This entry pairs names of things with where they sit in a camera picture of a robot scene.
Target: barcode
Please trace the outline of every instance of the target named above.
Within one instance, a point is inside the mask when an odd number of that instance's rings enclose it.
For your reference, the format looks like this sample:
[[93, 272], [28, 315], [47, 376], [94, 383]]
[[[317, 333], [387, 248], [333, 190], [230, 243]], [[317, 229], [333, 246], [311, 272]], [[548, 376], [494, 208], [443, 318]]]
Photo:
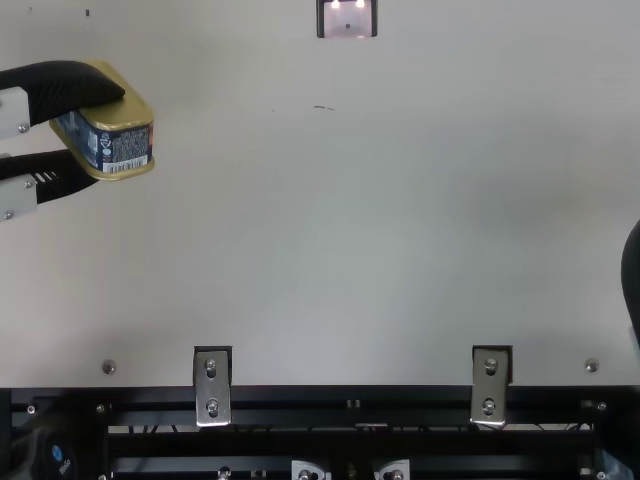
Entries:
[[89, 148], [94, 152], [98, 151], [98, 136], [92, 132], [89, 132]]
[[118, 173], [125, 170], [131, 170], [132, 168], [139, 168], [147, 164], [147, 155], [144, 157], [134, 158], [132, 160], [125, 160], [124, 162], [117, 163], [103, 163], [102, 171], [104, 173]]

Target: gold tin can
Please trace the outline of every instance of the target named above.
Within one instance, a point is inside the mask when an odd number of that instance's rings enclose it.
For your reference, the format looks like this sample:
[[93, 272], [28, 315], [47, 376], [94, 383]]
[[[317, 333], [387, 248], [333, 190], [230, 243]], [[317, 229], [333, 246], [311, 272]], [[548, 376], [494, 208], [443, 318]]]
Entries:
[[153, 169], [153, 110], [107, 62], [86, 62], [124, 90], [124, 97], [81, 108], [49, 122], [85, 171], [98, 180], [122, 180]]

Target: can label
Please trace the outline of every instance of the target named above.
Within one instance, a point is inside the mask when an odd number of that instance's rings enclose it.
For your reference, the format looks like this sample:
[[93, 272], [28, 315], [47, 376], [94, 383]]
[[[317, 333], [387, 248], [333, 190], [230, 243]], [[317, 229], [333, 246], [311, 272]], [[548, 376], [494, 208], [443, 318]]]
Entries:
[[102, 173], [120, 173], [151, 161], [153, 123], [127, 130], [95, 128], [78, 111], [56, 118], [56, 124], [85, 161]]

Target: screw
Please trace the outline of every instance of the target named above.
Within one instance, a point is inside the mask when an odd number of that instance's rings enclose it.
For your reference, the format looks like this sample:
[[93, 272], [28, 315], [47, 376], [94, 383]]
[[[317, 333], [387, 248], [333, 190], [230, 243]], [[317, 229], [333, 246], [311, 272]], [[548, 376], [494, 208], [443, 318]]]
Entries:
[[116, 372], [116, 362], [113, 360], [105, 360], [102, 362], [102, 371], [107, 375], [112, 375]]
[[597, 358], [587, 358], [587, 361], [584, 362], [584, 368], [589, 373], [595, 373], [600, 368], [600, 362]]
[[213, 358], [204, 362], [204, 368], [207, 371], [207, 377], [213, 378], [216, 376], [216, 361]]
[[209, 416], [211, 418], [215, 418], [218, 416], [218, 401], [215, 398], [212, 398], [207, 402], [207, 412], [209, 412]]
[[484, 402], [482, 402], [482, 411], [487, 417], [493, 415], [493, 412], [496, 410], [496, 402], [493, 401], [492, 398], [487, 398]]
[[484, 361], [484, 368], [487, 371], [487, 375], [493, 375], [496, 373], [496, 369], [498, 368], [498, 362], [495, 358], [487, 358]]

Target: white surface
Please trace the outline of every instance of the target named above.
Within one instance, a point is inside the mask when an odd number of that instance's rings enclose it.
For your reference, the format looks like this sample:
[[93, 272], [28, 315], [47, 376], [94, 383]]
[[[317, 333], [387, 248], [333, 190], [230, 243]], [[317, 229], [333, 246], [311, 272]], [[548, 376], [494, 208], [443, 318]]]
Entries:
[[29, 121], [29, 96], [22, 88], [0, 90], [0, 139], [20, 135], [18, 128]]
[[[28, 5], [0, 66], [109, 60], [157, 166], [1, 225], [2, 386], [189, 385], [194, 345], [240, 385], [470, 384], [474, 344], [640, 381], [639, 2], [381, 0], [335, 41], [313, 0]], [[2, 150], [61, 147], [33, 130]]]

